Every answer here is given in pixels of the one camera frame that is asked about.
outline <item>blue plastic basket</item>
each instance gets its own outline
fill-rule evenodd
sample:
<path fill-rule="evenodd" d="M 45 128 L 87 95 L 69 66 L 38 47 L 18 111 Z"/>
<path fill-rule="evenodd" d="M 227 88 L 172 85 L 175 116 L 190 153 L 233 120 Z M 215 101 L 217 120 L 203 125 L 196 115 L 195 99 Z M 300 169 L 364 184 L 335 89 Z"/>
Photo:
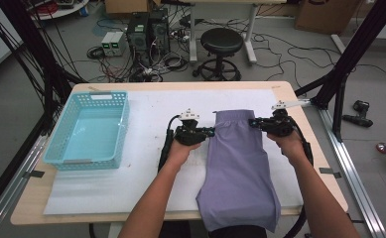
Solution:
<path fill-rule="evenodd" d="M 126 91 L 73 93 L 52 134 L 44 162 L 60 171 L 119 168 L 128 115 Z"/>

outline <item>black stool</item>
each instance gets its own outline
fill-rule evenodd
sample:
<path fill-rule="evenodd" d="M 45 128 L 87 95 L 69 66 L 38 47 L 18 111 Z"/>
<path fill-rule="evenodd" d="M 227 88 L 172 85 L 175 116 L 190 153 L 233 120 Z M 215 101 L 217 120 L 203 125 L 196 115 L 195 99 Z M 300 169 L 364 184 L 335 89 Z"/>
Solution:
<path fill-rule="evenodd" d="M 216 59 L 207 60 L 200 65 L 193 71 L 194 77 L 201 75 L 207 81 L 238 81 L 241 79 L 241 73 L 236 65 L 223 59 L 233 57 L 242 48 L 243 39 L 238 33 L 230 29 L 214 28 L 204 32 L 200 41 L 209 54 L 216 55 Z M 207 65 L 212 62 L 216 63 L 215 67 Z"/>

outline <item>garment waistband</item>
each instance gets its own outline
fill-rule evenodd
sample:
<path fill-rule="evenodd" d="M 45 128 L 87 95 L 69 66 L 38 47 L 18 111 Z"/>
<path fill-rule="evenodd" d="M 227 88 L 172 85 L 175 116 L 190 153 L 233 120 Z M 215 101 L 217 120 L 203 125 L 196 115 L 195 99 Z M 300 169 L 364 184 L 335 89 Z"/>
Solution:
<path fill-rule="evenodd" d="M 248 120 L 254 119 L 253 110 L 226 110 L 216 112 L 216 123 L 225 122 L 225 121 L 239 121 L 239 120 Z"/>

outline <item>folded garment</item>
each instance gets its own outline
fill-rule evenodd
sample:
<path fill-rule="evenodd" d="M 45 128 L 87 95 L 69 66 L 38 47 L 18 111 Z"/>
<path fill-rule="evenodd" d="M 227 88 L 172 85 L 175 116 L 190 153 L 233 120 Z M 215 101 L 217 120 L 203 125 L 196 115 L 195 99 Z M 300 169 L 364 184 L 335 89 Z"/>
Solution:
<path fill-rule="evenodd" d="M 262 132 L 248 125 L 252 110 L 216 113 L 206 177 L 196 201 L 208 231 L 256 225 L 274 232 L 280 202 L 270 178 Z"/>

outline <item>person's left arm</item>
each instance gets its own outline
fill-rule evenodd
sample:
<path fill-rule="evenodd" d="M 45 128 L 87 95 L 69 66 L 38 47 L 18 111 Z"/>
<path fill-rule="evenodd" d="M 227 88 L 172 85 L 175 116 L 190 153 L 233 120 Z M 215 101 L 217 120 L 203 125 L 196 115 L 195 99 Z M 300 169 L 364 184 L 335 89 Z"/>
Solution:
<path fill-rule="evenodd" d="M 183 146 L 174 140 L 167 161 L 131 211 L 118 238 L 159 236 L 177 173 L 190 151 L 198 147 Z"/>

